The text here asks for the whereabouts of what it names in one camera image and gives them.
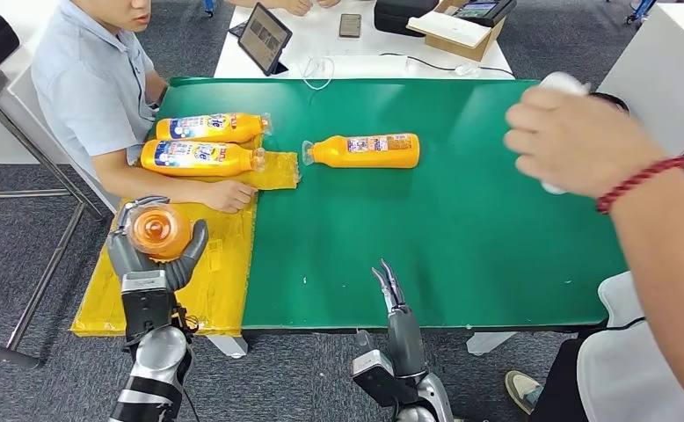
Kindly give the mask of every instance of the green tabletop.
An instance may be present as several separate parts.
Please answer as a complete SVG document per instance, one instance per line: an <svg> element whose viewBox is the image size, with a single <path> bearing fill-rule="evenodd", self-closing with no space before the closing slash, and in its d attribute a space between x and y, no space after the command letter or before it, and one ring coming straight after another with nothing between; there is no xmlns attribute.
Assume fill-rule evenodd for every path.
<svg viewBox="0 0 684 422"><path fill-rule="evenodd" d="M513 167L505 111L533 81L179 79L160 116L270 113L269 150L332 135L417 134L412 170L301 168L261 193L245 329L386 324L370 274L393 266L423 327L595 324L596 288L625 270L593 202L552 195Z"/></svg>

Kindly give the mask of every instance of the orange bottle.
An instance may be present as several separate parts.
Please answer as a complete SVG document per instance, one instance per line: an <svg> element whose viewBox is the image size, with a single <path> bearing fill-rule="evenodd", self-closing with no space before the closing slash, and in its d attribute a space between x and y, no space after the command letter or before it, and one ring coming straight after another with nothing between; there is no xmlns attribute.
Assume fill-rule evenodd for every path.
<svg viewBox="0 0 684 422"><path fill-rule="evenodd" d="M306 165L410 169L419 160L419 138L415 134L336 135L323 142L303 142L302 156Z"/></svg>
<svg viewBox="0 0 684 422"><path fill-rule="evenodd" d="M162 261L178 258L192 238L189 219L168 204L134 209L125 233L138 251Z"/></svg>
<svg viewBox="0 0 684 422"><path fill-rule="evenodd" d="M265 150L243 149L235 143L153 140L142 146L140 163L168 176L228 177L264 170Z"/></svg>
<svg viewBox="0 0 684 422"><path fill-rule="evenodd" d="M256 135L269 135L269 114L219 113L203 116L161 119L156 123L156 139L207 142L247 142Z"/></svg>

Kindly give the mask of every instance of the yellow plastic sheet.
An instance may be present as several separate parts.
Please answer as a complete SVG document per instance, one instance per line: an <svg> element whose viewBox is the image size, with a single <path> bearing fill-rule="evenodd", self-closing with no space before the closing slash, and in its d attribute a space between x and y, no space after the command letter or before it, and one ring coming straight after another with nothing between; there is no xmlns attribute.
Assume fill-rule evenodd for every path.
<svg viewBox="0 0 684 422"><path fill-rule="evenodd" d="M247 143L249 145L244 147L250 148L261 140ZM265 171L246 172L231 179L262 190L295 189L297 165L295 153L267 152ZM222 178L200 179L216 181ZM240 335L251 263L256 198L235 214L220 213L201 204L172 205L185 213L191 222L205 219L209 232L207 248L194 269L192 280L176 293L177 300L186 307L187 315L197 317L198 334ZM104 247L70 330L81 337L121 336L125 333L120 281Z"/></svg>

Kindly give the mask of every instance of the black pants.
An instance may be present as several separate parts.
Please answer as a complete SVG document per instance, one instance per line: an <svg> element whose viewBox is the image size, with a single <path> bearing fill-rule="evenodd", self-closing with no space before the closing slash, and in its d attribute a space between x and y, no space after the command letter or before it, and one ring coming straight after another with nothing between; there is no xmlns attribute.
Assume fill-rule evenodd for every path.
<svg viewBox="0 0 684 422"><path fill-rule="evenodd" d="M529 422L587 422L578 392L578 352L584 338L565 340Z"/></svg>

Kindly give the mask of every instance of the beaded bracelet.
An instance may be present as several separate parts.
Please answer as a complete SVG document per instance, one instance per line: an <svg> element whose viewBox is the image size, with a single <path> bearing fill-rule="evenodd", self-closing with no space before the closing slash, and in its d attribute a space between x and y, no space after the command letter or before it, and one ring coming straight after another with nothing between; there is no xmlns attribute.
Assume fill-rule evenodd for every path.
<svg viewBox="0 0 684 422"><path fill-rule="evenodd" d="M619 197L624 195L627 191L662 171L677 167L684 169L684 156L677 156L675 158L668 158L666 160L656 162L634 176L624 180L609 193L598 198L596 200L596 211L601 214L608 214L611 204L613 204L615 200L618 200Z"/></svg>

